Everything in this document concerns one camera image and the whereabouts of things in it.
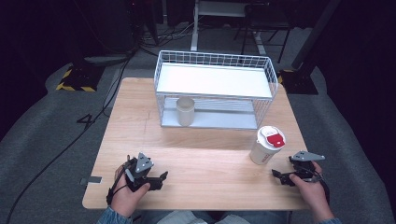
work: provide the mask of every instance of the white wire basket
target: white wire basket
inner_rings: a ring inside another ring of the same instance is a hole
[[[268,57],[162,50],[154,88],[163,127],[182,127],[177,99],[189,97],[189,127],[254,130],[276,96],[277,78]]]

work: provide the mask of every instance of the gray carpet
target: gray carpet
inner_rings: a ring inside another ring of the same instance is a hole
[[[294,29],[276,71],[290,68],[298,50],[310,33]],[[233,41],[235,29],[206,29],[200,33],[198,50],[239,54],[242,36]],[[191,36],[173,40],[160,49],[189,50]],[[279,48],[266,48],[276,61]],[[254,46],[246,54],[257,55]],[[126,67],[124,77],[152,77],[157,58],[139,50]],[[0,223],[7,220],[12,204],[28,183],[68,148],[25,191],[12,214],[10,223],[94,223],[102,210],[87,210],[81,202],[84,187],[79,184],[91,174],[108,122],[98,120],[71,147],[84,130],[78,119],[94,117],[109,101],[111,83],[119,74],[120,64],[106,68],[97,92],[56,91],[69,64],[47,80],[49,93],[15,123],[0,144]],[[319,95],[289,95],[290,104],[301,128],[308,150],[323,154],[327,183],[331,189],[331,207],[344,223],[394,223],[388,195],[382,181],[368,162],[354,133],[326,94],[326,84],[316,69],[312,78]],[[106,113],[111,114],[111,106]],[[312,223],[309,211],[293,213],[292,223]]]

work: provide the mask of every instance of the wooden table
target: wooden table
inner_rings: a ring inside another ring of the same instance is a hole
[[[266,164],[249,157],[257,131],[163,128],[160,126],[153,79],[125,78],[120,86],[83,205],[106,208],[106,195],[114,172],[127,155],[139,152],[154,161],[148,176],[169,172],[161,190],[150,191],[139,209],[190,210],[297,210],[306,209],[295,187],[280,185],[271,169],[293,171],[288,156],[306,150],[304,139],[279,85],[263,125],[286,135],[285,147]]]

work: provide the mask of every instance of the paper cup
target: paper cup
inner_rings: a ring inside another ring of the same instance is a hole
[[[190,126],[194,121],[194,104],[189,97],[180,97],[177,100],[177,121],[181,126]]]
[[[259,165],[266,164],[286,144],[285,135],[276,127],[264,126],[257,131],[257,142],[250,158]]]

